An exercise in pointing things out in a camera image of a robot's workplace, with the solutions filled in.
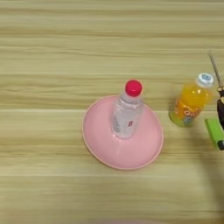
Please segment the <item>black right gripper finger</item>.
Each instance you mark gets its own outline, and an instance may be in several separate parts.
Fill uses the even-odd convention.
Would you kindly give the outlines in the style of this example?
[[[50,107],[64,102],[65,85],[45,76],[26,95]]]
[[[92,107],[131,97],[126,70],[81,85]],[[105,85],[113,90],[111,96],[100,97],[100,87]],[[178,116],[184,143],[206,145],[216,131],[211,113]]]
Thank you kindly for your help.
[[[220,126],[222,127],[224,131],[224,97],[221,97],[217,101],[217,111],[218,111]],[[222,140],[218,141],[218,147],[221,151],[224,151],[224,137]]]

